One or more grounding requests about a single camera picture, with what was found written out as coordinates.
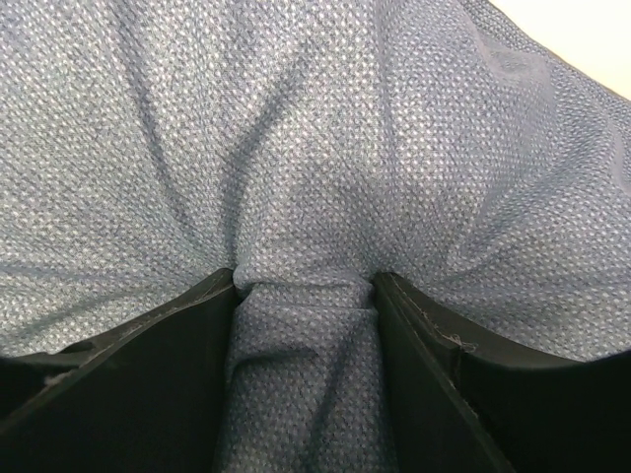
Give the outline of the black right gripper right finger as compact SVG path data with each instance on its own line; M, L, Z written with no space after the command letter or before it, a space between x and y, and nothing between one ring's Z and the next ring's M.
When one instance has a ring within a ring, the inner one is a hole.
M630 355L561 358L375 277L386 396L403 472L626 472Z

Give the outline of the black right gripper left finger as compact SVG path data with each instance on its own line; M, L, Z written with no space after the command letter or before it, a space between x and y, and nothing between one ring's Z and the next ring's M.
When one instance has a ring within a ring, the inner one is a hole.
M5 472L209 472L239 297L228 269L56 353L1 361Z

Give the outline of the blue-grey pillowcase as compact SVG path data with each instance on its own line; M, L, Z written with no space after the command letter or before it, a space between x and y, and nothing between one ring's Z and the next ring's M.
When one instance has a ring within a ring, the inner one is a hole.
M224 472L389 472L371 279L630 345L630 104L487 1L5 1L1 351L221 268Z

